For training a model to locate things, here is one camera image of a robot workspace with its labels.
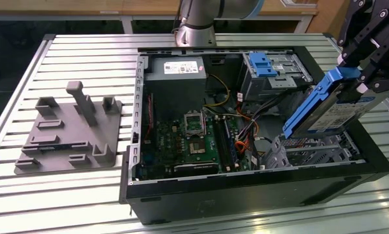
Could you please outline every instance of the power supply label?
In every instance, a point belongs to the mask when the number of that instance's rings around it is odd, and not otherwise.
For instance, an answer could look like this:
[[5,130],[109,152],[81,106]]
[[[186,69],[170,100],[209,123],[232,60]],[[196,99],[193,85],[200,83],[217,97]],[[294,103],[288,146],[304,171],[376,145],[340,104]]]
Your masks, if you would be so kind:
[[197,61],[166,62],[164,64],[165,74],[186,74],[198,72],[200,68],[197,66]]
[[341,103],[339,101],[312,125],[309,132],[323,133],[340,128],[375,99],[376,97],[363,97],[357,103]]

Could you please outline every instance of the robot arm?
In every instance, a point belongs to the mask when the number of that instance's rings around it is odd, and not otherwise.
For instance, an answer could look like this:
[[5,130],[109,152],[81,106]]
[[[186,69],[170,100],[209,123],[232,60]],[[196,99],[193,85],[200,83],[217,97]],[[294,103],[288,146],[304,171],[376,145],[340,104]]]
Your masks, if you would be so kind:
[[389,0],[349,1],[337,44],[344,47],[340,65],[286,121],[286,137],[340,133],[389,96]]
[[214,19],[254,17],[262,5],[264,0],[182,0],[182,23],[176,35],[177,45],[182,47],[216,46]]

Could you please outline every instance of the yellow cable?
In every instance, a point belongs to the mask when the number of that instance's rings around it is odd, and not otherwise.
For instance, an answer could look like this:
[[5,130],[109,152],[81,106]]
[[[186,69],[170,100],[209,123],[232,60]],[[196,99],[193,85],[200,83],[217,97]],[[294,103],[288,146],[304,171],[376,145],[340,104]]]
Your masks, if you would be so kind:
[[224,104],[228,102],[228,100],[229,100],[229,96],[230,96],[230,90],[229,90],[229,88],[228,88],[225,82],[221,80],[220,77],[217,77],[214,74],[209,74],[209,75],[213,76],[214,78],[217,78],[217,80],[222,83],[222,85],[224,85],[225,88],[226,88],[226,99],[225,99],[225,101],[222,101],[221,103],[206,104],[206,105],[204,105],[204,106],[214,107],[214,106],[224,105]]

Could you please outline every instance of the label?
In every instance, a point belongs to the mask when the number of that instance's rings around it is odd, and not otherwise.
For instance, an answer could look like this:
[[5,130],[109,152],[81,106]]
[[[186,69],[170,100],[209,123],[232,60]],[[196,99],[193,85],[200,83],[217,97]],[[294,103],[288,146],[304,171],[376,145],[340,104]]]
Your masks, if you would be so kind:
[[357,103],[337,103],[309,128],[309,132],[323,133],[340,128],[344,123],[359,113],[376,97],[363,97]]
[[238,93],[238,94],[237,94],[237,97],[238,97],[238,101],[242,102],[242,101],[244,101],[244,94],[242,94],[242,93]]
[[254,156],[252,156],[252,162],[253,162],[253,164],[256,164],[258,166],[258,160]]
[[274,65],[273,66],[274,70],[284,70],[285,68],[282,66]]
[[119,14],[119,11],[101,11],[101,14]]
[[197,66],[197,61],[184,61],[184,62],[166,62],[164,64],[165,74],[186,74],[198,73],[200,69]]

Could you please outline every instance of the aluminum table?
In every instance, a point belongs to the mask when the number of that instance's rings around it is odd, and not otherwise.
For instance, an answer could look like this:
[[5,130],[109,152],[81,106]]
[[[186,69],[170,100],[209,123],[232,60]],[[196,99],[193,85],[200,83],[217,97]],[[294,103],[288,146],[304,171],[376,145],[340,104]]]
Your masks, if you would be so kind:
[[[323,34],[218,34],[220,46],[305,46],[324,71],[337,62],[339,48]],[[0,117],[0,233],[389,233],[389,175],[327,204],[144,226],[118,204],[121,152],[130,142],[133,86],[138,47],[173,47],[172,35],[47,36]],[[122,101],[118,160],[111,169],[15,175],[38,112],[41,96],[59,103],[74,99],[69,81],[81,80],[94,101]],[[360,120],[389,158],[389,100]]]

